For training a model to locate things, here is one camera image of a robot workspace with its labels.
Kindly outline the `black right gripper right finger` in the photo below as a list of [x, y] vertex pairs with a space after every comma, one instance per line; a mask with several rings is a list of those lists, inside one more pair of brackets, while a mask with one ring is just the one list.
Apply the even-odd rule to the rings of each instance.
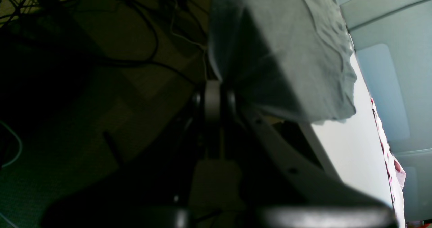
[[396, 228], [393, 210], [311, 163], [233, 91], [223, 92], [233, 159], [244, 176], [246, 228]]

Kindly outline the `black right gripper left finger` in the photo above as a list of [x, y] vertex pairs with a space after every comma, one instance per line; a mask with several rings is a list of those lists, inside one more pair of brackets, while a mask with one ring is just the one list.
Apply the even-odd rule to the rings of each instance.
[[220, 120], [221, 83], [209, 80], [136, 158], [50, 205], [42, 228], [194, 228], [188, 209], [204, 150], [200, 135]]

